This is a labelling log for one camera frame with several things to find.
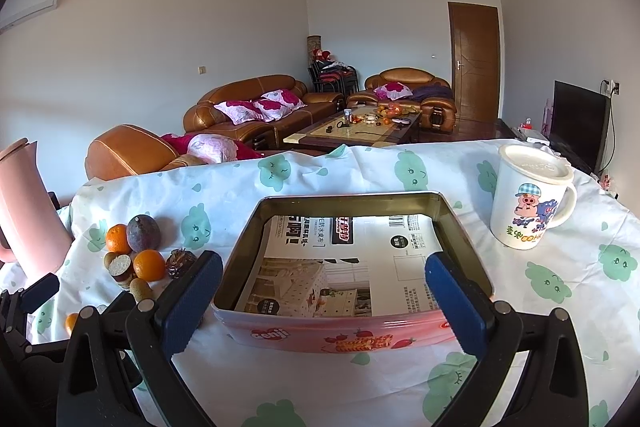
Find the purple passion fruit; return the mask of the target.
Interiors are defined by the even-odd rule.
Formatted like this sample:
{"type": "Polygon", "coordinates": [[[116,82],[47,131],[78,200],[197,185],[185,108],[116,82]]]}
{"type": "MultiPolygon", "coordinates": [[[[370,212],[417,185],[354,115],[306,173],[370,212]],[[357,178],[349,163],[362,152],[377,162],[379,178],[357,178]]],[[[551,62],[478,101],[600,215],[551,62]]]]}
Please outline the purple passion fruit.
{"type": "Polygon", "coordinates": [[[134,216],[126,228],[127,242],[135,253],[160,247],[162,236],[157,222],[148,215],[134,216]]]}

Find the dark brown mangosteen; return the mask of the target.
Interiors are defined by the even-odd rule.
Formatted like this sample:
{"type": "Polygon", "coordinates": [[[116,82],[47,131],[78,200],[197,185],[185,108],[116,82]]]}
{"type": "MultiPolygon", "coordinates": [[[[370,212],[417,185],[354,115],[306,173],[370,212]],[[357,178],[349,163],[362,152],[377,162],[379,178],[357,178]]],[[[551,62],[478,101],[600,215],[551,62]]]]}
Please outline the dark brown mangosteen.
{"type": "Polygon", "coordinates": [[[168,277],[173,280],[180,279],[180,277],[183,277],[183,275],[189,271],[195,261],[196,256],[192,251],[184,248],[174,249],[165,262],[168,277]]]}

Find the orange tangerine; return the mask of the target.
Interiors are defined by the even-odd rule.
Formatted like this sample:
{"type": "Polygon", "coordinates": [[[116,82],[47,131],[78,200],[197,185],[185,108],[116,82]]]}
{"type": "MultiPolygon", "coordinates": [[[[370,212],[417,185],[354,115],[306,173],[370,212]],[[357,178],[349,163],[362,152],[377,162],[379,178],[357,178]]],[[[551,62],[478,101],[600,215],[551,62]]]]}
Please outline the orange tangerine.
{"type": "Polygon", "coordinates": [[[136,277],[145,282],[163,280],[166,274],[165,259],[159,251],[154,251],[154,249],[145,249],[145,251],[137,253],[132,265],[136,277]]]}
{"type": "Polygon", "coordinates": [[[127,225],[119,223],[109,228],[105,233],[105,246],[109,253],[118,255],[130,254],[131,247],[127,239],[127,225]]]}
{"type": "Polygon", "coordinates": [[[77,312],[70,313],[67,315],[65,319],[65,330],[67,335],[72,335],[76,322],[78,320],[79,314],[77,312]]]}

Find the orange tangerine back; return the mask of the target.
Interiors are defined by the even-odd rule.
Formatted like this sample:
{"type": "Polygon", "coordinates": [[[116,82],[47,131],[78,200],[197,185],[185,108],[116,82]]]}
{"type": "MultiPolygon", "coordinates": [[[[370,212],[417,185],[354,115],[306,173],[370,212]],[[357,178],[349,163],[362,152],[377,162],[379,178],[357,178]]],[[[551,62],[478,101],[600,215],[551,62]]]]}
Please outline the orange tangerine back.
{"type": "Polygon", "coordinates": [[[118,255],[130,254],[131,247],[127,239],[127,225],[119,223],[109,228],[105,233],[105,246],[109,253],[118,255]]]}

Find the orange tangerine front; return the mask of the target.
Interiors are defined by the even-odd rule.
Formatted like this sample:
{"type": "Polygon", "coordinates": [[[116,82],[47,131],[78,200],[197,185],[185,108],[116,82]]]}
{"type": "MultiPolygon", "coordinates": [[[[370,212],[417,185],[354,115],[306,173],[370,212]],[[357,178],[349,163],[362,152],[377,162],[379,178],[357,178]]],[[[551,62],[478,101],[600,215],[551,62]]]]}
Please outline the orange tangerine front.
{"type": "Polygon", "coordinates": [[[154,249],[145,249],[145,251],[137,253],[132,265],[136,277],[145,282],[163,280],[166,274],[165,259],[159,251],[154,251],[154,249]]]}

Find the magenta floral cushion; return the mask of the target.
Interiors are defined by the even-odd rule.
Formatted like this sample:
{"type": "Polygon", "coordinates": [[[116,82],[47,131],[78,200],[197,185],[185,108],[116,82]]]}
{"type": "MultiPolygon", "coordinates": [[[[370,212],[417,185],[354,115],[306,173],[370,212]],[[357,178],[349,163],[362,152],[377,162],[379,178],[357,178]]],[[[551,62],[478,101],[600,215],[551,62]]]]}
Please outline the magenta floral cushion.
{"type": "Polygon", "coordinates": [[[215,108],[228,117],[235,126],[265,120],[260,109],[251,101],[223,101],[216,104],[215,108]]]}
{"type": "Polygon", "coordinates": [[[288,89],[269,91],[253,103],[264,115],[265,122],[278,121],[306,106],[296,94],[288,89]]]}

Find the brown leather long sofa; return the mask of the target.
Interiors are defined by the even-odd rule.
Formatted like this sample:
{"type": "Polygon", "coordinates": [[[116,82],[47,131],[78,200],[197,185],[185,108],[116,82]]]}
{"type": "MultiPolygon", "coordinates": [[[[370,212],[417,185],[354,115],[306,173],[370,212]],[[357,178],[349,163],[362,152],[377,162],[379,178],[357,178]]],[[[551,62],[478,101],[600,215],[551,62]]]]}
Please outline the brown leather long sofa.
{"type": "Polygon", "coordinates": [[[205,93],[184,114],[183,129],[228,136],[256,148],[279,148],[288,136],[343,107],[340,92],[310,92],[289,75],[260,76],[205,93]]]}

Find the dark tv stand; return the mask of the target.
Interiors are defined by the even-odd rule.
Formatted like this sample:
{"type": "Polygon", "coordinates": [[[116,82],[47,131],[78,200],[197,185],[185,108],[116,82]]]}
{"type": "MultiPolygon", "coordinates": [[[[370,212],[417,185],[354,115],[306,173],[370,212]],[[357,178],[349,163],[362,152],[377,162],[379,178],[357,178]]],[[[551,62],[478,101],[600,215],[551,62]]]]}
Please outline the dark tv stand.
{"type": "Polygon", "coordinates": [[[541,148],[546,152],[564,158],[574,168],[591,176],[593,170],[582,160],[568,145],[561,141],[553,141],[540,131],[535,130],[529,121],[519,126],[508,126],[515,138],[534,147],[541,148]]]}

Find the stacked dark chairs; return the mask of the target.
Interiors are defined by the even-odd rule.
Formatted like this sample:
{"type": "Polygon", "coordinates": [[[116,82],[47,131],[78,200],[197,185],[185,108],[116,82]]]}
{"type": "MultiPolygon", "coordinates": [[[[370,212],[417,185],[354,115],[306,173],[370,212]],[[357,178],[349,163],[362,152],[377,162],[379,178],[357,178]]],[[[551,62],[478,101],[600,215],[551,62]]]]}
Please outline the stacked dark chairs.
{"type": "Polygon", "coordinates": [[[316,92],[340,92],[349,96],[359,90],[358,74],[352,66],[339,62],[313,61],[308,72],[316,92]]]}

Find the pink electric kettle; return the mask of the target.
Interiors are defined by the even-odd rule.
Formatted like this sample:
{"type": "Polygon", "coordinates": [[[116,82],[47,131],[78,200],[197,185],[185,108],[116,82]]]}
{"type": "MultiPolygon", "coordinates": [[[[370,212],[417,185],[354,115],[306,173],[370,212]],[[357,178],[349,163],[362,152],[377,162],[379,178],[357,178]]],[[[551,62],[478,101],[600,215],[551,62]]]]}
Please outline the pink electric kettle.
{"type": "Polygon", "coordinates": [[[31,280],[58,271],[72,246],[44,187],[36,153],[37,144],[25,138],[1,152],[1,261],[18,263],[31,280]]]}

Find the pink metal tin tray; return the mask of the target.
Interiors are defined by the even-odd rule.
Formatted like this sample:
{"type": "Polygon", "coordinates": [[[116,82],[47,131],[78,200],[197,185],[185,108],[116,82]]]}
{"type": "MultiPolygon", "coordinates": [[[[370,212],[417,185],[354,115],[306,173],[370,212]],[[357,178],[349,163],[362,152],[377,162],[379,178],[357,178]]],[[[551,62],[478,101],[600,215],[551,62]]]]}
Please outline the pink metal tin tray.
{"type": "Polygon", "coordinates": [[[267,197],[233,247],[214,312],[235,341],[258,348],[349,353],[441,343],[454,333],[425,282],[436,253],[492,295],[442,194],[267,197]]]}

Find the white air conditioner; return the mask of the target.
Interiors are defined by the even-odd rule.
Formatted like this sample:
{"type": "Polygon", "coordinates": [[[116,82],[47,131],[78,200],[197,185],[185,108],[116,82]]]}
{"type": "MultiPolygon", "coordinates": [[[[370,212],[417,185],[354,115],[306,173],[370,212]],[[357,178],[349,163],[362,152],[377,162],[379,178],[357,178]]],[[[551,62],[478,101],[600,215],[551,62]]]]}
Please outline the white air conditioner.
{"type": "Polygon", "coordinates": [[[6,0],[1,9],[1,32],[6,32],[26,20],[55,10],[57,7],[58,0],[6,0]]]}

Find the magenta floral cushion right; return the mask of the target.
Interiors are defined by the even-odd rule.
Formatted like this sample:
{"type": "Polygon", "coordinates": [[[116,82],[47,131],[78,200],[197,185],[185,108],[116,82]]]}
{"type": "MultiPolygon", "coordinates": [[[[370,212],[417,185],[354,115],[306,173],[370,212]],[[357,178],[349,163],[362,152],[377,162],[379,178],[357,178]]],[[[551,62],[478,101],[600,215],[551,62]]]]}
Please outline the magenta floral cushion right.
{"type": "Polygon", "coordinates": [[[296,94],[288,89],[269,91],[253,103],[264,115],[265,122],[278,121],[306,106],[296,94]]]}

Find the white cartoon pig mug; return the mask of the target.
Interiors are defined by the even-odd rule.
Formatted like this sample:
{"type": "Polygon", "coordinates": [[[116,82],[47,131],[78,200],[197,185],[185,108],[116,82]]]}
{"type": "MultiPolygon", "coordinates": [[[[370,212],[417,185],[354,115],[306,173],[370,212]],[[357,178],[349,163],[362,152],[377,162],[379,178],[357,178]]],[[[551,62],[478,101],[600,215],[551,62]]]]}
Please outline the white cartoon pig mug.
{"type": "Polygon", "coordinates": [[[499,156],[490,231],[503,245],[528,251],[573,214],[574,169],[566,159],[532,146],[506,144],[499,156]]]}

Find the brown wooden door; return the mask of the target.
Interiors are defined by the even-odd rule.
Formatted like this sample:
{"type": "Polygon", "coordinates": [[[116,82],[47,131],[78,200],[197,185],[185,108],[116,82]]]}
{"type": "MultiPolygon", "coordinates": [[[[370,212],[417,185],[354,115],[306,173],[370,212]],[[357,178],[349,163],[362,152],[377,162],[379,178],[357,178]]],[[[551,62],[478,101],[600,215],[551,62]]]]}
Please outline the brown wooden door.
{"type": "Polygon", "coordinates": [[[493,122],[500,96],[498,9],[472,3],[448,3],[452,89],[460,119],[493,122]]]}

